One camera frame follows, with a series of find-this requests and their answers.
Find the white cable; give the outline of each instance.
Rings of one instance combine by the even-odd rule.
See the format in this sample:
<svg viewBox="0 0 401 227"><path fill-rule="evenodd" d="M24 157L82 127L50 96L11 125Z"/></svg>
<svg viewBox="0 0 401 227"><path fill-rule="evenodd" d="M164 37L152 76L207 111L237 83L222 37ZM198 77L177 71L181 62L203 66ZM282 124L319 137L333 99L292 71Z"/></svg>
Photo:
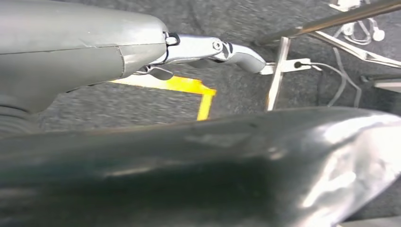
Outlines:
<svg viewBox="0 0 401 227"><path fill-rule="evenodd" d="M337 48L333 48L333 50L334 50L334 54L336 55L336 60L337 60L337 64L338 64L338 67L339 67L340 71L343 73L343 75L347 79L348 83L350 83L355 88L355 90L357 92L355 94L354 107L358 108L359 107L359 102L360 102L361 97L362 97L362 89L360 87L358 87L358 85L356 85L351 80L351 78L349 77L349 75L345 71L344 65L342 64L342 61L341 61L341 56L340 56L339 50Z"/></svg>
<svg viewBox="0 0 401 227"><path fill-rule="evenodd" d="M372 42L372 33L371 32L373 30L372 29L373 25L372 25L371 21L369 21L369 22L370 22L370 31L368 31L368 29L366 28L365 24L362 21L358 21L358 24L361 26L362 31L365 33L365 36L366 36L365 39L357 39L354 36L354 33L352 33L350 35L351 38L348 37L347 35L344 35L344 38L346 40L348 40L349 42L354 43L354 44L358 44L358 45L368 45L368 44L370 44Z"/></svg>
<svg viewBox="0 0 401 227"><path fill-rule="evenodd" d="M337 38L340 34L341 34L341 28L334 34L334 37ZM357 91L357 93L356 93L356 95L355 95L354 107L358 108L358 107L359 107L359 103L360 103L360 99L361 99L361 97L362 97L362 89L361 89L360 87L358 87L358 86L354 83L354 81L351 80L351 78L349 77L349 75L348 75L347 72L345 71L344 65L342 64L342 60L341 60L341 56L340 56L339 50L338 50L337 48L334 47L334 48L333 48L333 51L334 51L334 54L335 54L335 56L336 56L337 65L338 65L338 67L339 67L339 69L340 69L340 71L341 71L341 75L343 76L343 77L342 77L341 84L343 84L343 83L344 83L344 80L345 80L345 83L348 81L348 82L355 88L355 90ZM341 92L340 92L340 90L341 90L341 87L339 88L339 90L337 91L337 93L340 93L340 96L341 96L341 94L342 94L342 92L343 92L344 90L342 90Z"/></svg>
<svg viewBox="0 0 401 227"><path fill-rule="evenodd" d="M311 63L311 65L319 65L319 66L327 67L327 68L333 70L334 72L338 73L341 76L340 87L337 90L336 94L334 95L333 99L327 104L327 106L333 106L337 102L337 100L341 97L341 94L344 92L345 86L347 85L347 79L346 79L345 75L340 70L336 69L333 66L327 65L327 64L313 62L313 63Z"/></svg>

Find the yellow tape marking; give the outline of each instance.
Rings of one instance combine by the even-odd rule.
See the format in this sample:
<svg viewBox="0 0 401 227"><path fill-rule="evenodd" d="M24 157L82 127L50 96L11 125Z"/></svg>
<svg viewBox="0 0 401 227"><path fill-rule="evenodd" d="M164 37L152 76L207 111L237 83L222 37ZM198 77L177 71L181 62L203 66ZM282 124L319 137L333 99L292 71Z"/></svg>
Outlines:
<svg viewBox="0 0 401 227"><path fill-rule="evenodd" d="M111 81L112 83L126 84L141 87L151 87L164 90L181 91L202 95L198 111L198 121L206 120L216 90L202 84L201 80L173 76L169 80L159 80L151 75L132 75L124 79Z"/></svg>

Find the black plastic object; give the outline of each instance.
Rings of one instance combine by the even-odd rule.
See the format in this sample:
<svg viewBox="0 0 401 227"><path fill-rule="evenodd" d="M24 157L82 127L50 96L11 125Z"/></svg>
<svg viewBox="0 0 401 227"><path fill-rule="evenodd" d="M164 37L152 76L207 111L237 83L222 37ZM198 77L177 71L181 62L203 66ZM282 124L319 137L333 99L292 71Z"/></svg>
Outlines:
<svg viewBox="0 0 401 227"><path fill-rule="evenodd" d="M329 227L400 173L401 119L350 108L0 140L0 226Z"/></svg>

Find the metal stand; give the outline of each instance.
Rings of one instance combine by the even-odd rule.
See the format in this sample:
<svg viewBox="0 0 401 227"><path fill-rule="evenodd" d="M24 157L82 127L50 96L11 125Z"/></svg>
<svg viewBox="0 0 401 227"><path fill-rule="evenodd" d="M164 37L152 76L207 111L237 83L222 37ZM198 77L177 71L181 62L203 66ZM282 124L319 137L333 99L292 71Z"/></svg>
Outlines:
<svg viewBox="0 0 401 227"><path fill-rule="evenodd" d="M343 25L346 23L397 11L400 9L401 0L382 0L380 2L365 5L351 11L339 13L331 17L326 17L314 22L306 23L300 27L283 30L264 37L260 41L256 42L259 45L266 45L281 39L279 53L277 56L277 67L275 69L273 81L269 90L268 97L266 99L266 111L273 110L275 106L282 79L283 71L281 65L282 62L287 59L290 38L296 37L298 35L309 34L311 37L322 40L334 47L338 47L340 50L348 52L363 61L401 69L401 61L396 61L375 53L362 50L319 31L325 28Z"/></svg>
<svg viewBox="0 0 401 227"><path fill-rule="evenodd" d="M400 9L401 0L382 0L380 2L365 5L351 11L339 13L331 17L326 17L314 22L306 23L300 27L295 27L271 34L258 41L257 44L266 45L273 41L279 40L283 36L293 38L298 35L303 35L329 27L343 25L357 20L363 20L369 17L390 13Z"/></svg>
<svg viewBox="0 0 401 227"><path fill-rule="evenodd" d="M281 79L283 77L283 65L287 60L289 46L291 40L287 37L282 37L280 42L279 53L277 54L276 68L274 70L273 81L270 86L269 94L266 98L266 111L273 110L277 97L280 92Z"/></svg>

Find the gray robot arm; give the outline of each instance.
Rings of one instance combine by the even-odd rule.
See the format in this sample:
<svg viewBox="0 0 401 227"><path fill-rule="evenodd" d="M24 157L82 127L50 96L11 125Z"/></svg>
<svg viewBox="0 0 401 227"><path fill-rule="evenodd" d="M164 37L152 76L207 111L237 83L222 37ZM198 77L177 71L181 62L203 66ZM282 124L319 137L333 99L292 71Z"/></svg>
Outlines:
<svg viewBox="0 0 401 227"><path fill-rule="evenodd" d="M232 63L262 75L274 69L248 47L169 33L153 16L65 2L2 0L0 137L2 131L31 131L20 130L26 118L60 93L132 74L169 79L173 73L159 66L182 63L196 68ZM294 70L309 67L302 63ZM15 110L24 118L10 114ZM4 117L18 123L2 126L12 122Z"/></svg>

